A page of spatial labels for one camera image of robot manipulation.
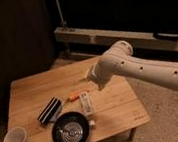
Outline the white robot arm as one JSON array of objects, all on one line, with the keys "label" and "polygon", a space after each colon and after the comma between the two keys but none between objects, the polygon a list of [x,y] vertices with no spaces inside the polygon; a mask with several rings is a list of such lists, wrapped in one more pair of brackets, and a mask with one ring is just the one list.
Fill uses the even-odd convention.
[{"label": "white robot arm", "polygon": [[90,68],[87,78],[102,90],[113,75],[132,77],[178,91],[178,63],[133,57],[126,41],[116,42]]}]

